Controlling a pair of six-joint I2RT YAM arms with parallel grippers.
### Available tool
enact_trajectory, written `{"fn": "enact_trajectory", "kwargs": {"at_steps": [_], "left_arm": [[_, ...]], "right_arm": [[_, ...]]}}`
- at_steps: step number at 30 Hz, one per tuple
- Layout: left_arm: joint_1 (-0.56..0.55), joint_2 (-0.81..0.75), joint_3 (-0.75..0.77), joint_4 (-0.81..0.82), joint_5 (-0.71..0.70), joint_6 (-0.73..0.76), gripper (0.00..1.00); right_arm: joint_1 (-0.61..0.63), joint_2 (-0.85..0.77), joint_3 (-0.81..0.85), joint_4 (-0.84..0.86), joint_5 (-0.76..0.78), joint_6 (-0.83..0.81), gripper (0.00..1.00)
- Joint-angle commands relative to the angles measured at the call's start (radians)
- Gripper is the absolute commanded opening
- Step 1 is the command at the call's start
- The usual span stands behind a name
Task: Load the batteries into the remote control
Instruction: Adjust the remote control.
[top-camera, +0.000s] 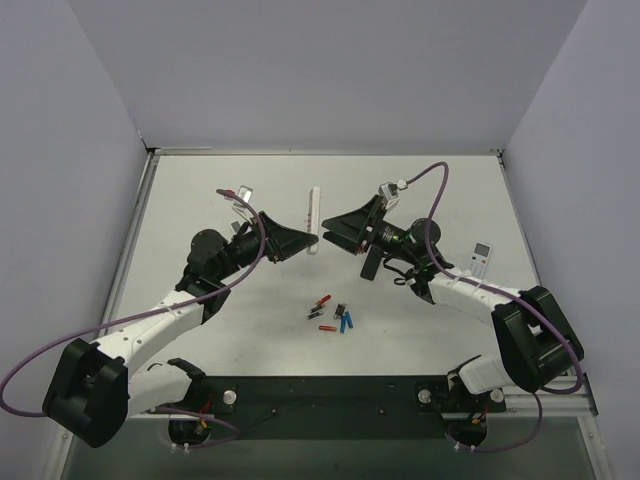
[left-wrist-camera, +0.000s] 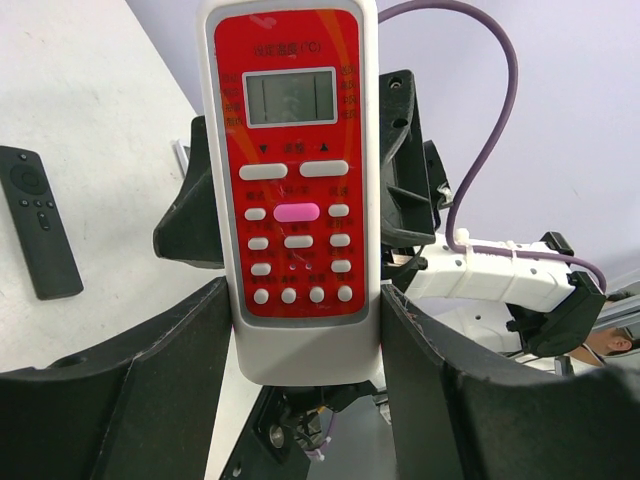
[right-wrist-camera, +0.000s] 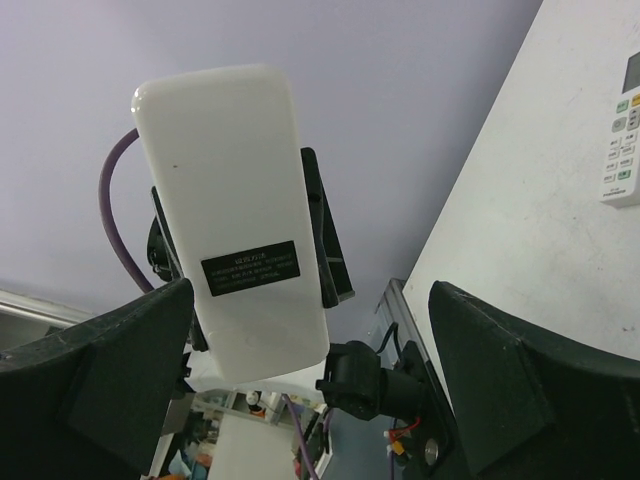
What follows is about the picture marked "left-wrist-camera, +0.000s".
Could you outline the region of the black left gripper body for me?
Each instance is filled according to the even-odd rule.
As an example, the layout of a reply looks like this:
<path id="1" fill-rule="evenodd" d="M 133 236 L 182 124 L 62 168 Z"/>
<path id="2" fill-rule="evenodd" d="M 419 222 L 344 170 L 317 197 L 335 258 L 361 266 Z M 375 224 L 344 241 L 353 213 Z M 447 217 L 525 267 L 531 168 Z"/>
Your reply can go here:
<path id="1" fill-rule="evenodd" d="M 221 479 L 388 479 L 387 391 L 370 381 L 260 389 Z"/>

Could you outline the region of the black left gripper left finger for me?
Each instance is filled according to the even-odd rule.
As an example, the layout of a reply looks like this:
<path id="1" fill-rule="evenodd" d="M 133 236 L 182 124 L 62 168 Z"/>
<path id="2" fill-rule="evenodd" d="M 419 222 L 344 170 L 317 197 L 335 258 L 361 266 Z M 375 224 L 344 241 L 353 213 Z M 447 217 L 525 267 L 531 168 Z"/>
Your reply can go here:
<path id="1" fill-rule="evenodd" d="M 201 479 L 230 339 L 225 280 L 44 369 L 1 376 L 5 479 Z"/>

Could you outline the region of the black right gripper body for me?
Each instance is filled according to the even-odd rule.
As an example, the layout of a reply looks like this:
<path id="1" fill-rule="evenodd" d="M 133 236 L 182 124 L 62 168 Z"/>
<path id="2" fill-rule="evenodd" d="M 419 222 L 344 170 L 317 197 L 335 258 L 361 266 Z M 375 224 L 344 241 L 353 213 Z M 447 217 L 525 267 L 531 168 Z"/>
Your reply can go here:
<path id="1" fill-rule="evenodd" d="M 431 245 L 450 204 L 436 145 L 422 137 L 414 74 L 379 77 L 381 242 L 390 248 Z"/>

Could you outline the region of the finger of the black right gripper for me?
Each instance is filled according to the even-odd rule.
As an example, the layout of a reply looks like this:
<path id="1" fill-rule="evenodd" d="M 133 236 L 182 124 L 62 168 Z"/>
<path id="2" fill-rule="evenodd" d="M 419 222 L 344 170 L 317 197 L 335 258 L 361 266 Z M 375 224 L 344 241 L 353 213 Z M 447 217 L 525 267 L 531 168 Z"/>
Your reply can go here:
<path id="1" fill-rule="evenodd" d="M 180 191 L 153 231 L 157 257 L 204 269 L 224 267 L 206 120 L 191 121 L 187 171 Z"/>

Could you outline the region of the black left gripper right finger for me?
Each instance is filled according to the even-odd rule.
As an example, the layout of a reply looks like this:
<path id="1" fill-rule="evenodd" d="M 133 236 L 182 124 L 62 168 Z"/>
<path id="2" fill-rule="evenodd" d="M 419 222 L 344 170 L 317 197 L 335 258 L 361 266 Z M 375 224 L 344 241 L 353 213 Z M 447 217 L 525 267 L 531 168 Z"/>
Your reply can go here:
<path id="1" fill-rule="evenodd" d="M 496 354 L 381 290 L 381 344 L 403 479 L 635 479 L 639 374 L 561 377 Z"/>

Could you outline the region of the white red-faced remote control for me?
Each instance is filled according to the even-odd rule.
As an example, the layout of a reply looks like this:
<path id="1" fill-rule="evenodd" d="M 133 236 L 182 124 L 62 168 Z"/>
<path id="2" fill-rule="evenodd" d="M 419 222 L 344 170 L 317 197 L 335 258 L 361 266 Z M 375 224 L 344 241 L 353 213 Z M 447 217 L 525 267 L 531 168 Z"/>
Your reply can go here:
<path id="1" fill-rule="evenodd" d="M 377 7 L 205 1 L 197 42 L 240 370 L 273 386 L 376 371 Z"/>

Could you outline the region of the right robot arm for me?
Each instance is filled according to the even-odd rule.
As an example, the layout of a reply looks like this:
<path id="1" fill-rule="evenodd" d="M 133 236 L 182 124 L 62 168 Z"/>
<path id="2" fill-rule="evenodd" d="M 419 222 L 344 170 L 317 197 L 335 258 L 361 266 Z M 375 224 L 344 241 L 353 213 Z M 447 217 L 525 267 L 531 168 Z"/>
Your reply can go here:
<path id="1" fill-rule="evenodd" d="M 338 412 L 374 395 L 344 381 L 369 344 L 357 335 L 364 296 L 381 298 L 378 339 L 390 380 L 396 459 L 408 479 L 635 479 L 639 375 L 616 366 L 579 374 L 569 351 L 597 329 L 604 304 L 588 274 L 561 263 L 556 232 L 501 255 L 453 251 L 435 230 L 444 175 L 416 135 L 409 71 L 380 79 L 382 258 L 371 264 L 352 201 L 330 178 L 288 201 L 251 178 L 246 202 L 217 208 L 216 156 L 204 117 L 192 123 L 181 191 L 154 232 L 161 258 L 227 272 L 218 307 L 252 348 L 262 391 L 224 470 L 228 479 L 294 478 L 323 457 L 306 432 L 319 406 Z"/>

